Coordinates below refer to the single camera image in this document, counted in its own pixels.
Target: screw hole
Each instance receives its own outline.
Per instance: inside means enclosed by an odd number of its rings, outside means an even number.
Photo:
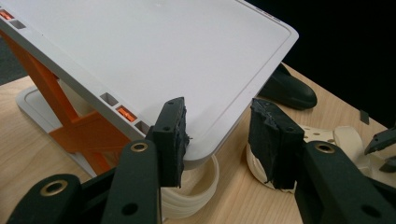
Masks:
[[[381,217],[381,213],[370,205],[364,204],[361,207],[361,210],[363,210],[363,212],[369,215],[370,217]]]
[[[322,145],[322,144],[316,145],[316,149],[321,152],[324,152],[324,153],[334,153],[335,152],[334,148],[332,148],[328,145]]]
[[[41,190],[40,194],[45,197],[56,195],[62,192],[67,187],[67,181],[55,180],[45,185]]]
[[[128,203],[122,208],[122,214],[125,216],[131,216],[137,212],[137,204]]]
[[[149,146],[146,143],[135,143],[131,146],[131,150],[134,152],[142,152],[146,150]]]

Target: black rubber tip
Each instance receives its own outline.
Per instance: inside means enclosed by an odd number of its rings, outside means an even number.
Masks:
[[[259,96],[295,109],[309,109],[317,105],[315,92],[293,77],[281,63],[267,80]]]

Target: wooden table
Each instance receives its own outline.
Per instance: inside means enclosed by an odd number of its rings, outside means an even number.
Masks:
[[[318,97],[318,105],[304,111],[280,105],[296,123],[328,130],[352,126],[364,146],[374,134],[386,130],[372,119],[369,125],[363,123],[358,109],[288,69]],[[0,223],[7,221],[30,187],[47,176],[68,173],[77,175],[81,182],[90,179],[56,142],[19,110],[16,95],[32,85],[32,80],[24,77],[0,86]],[[293,195],[268,189],[248,169],[245,149],[249,114],[247,109],[217,152],[220,177],[211,201],[191,217],[167,219],[164,223],[302,223]],[[395,150],[396,146],[386,149],[389,153]]]

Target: orange stand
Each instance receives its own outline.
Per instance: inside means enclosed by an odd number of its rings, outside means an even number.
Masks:
[[[2,31],[0,35],[63,125],[49,135],[67,152],[80,152],[97,175],[115,166],[123,147],[131,140],[97,111],[80,117],[58,84],[58,78],[9,36]]]

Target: white plastic part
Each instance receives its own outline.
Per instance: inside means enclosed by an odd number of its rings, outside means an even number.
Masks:
[[[183,172],[181,188],[162,188],[163,216],[189,217],[199,211],[216,192],[219,164],[215,155],[198,168]]]
[[[396,174],[380,172],[378,169],[384,164],[385,159],[377,153],[364,155],[363,142],[358,132],[350,126],[340,126],[332,130],[312,128],[300,125],[304,130],[305,142],[325,141],[343,149],[349,159],[357,166],[363,175],[369,176],[379,182],[396,188]],[[247,145],[247,165],[253,175],[268,188],[273,189],[271,182],[267,182],[267,176],[260,161],[253,155],[250,145]],[[294,192],[294,189],[282,189]]]

